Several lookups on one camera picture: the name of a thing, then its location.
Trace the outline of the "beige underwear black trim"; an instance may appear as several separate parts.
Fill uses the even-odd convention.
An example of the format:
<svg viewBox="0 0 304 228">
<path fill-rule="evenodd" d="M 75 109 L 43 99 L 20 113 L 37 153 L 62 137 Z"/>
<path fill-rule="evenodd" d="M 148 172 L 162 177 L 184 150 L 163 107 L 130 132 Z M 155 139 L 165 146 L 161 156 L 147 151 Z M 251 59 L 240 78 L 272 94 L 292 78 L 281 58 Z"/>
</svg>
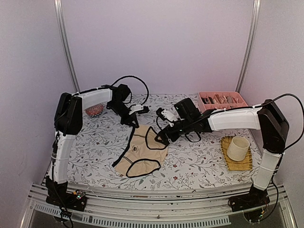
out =
<svg viewBox="0 0 304 228">
<path fill-rule="evenodd" d="M 136 178 L 158 171 L 167 156 L 168 144 L 156 141 L 152 126 L 140 125 L 133 128 L 126 149 L 112 164 L 117 172 Z"/>
</svg>

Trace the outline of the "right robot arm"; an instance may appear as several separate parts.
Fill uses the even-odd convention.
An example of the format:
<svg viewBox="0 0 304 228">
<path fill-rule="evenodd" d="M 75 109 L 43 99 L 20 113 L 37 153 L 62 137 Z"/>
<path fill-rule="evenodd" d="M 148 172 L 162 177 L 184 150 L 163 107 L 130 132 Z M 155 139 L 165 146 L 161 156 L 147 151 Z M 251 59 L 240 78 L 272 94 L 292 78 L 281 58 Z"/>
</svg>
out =
<svg viewBox="0 0 304 228">
<path fill-rule="evenodd" d="M 256 207 L 264 199 L 263 191 L 267 189 L 271 178 L 277 171 L 285 150 L 289 123 L 275 104 L 274 100 L 265 100 L 256 106 L 232 109 L 208 109 L 201 113 L 190 98 L 185 98 L 174 105 L 179 114 L 176 117 L 168 110 L 159 108 L 156 113 L 169 125 L 160 130 L 155 140 L 165 145 L 175 142 L 182 135 L 195 132 L 210 133 L 226 129 L 260 130 L 263 139 L 262 161 L 254 180 L 251 193 L 246 195 L 249 207 Z"/>
</svg>

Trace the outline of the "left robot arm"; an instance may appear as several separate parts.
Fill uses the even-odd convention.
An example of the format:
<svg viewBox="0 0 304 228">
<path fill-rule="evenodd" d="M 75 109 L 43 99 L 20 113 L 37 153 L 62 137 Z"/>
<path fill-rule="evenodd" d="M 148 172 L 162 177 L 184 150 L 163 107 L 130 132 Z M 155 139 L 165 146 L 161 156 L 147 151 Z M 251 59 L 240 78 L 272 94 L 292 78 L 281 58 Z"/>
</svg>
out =
<svg viewBox="0 0 304 228">
<path fill-rule="evenodd" d="M 142 104 L 127 107 L 124 103 L 130 89 L 127 85 L 97 87 L 60 96 L 55 114 L 55 141 L 51 156 L 50 179 L 57 184 L 67 182 L 67 165 L 71 146 L 83 127 L 83 112 L 98 104 L 106 104 L 121 118 L 121 124 L 138 127 L 136 113 L 144 110 Z"/>
</svg>

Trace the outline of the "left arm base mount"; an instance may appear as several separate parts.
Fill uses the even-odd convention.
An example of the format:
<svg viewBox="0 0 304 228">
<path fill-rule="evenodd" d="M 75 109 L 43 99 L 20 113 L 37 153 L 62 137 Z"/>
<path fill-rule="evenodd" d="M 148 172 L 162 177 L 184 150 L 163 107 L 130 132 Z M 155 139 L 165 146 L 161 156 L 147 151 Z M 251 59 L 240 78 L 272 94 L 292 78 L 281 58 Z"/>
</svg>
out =
<svg viewBox="0 0 304 228">
<path fill-rule="evenodd" d="M 87 203 L 86 195 L 76 190 L 73 193 L 68 193 L 65 186 L 47 187 L 48 196 L 46 202 L 63 209 L 72 209 L 76 211 L 84 211 Z"/>
</svg>

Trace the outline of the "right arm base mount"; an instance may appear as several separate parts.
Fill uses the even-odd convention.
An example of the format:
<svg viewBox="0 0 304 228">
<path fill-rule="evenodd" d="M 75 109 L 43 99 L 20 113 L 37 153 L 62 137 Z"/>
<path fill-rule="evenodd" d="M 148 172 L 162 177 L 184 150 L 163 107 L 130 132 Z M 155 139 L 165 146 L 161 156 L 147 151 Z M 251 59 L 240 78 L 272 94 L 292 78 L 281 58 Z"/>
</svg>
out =
<svg viewBox="0 0 304 228">
<path fill-rule="evenodd" d="M 266 205 L 270 202 L 267 190 L 260 190 L 253 185 L 250 187 L 249 193 L 230 197 L 228 205 L 232 211 L 241 211 Z"/>
</svg>

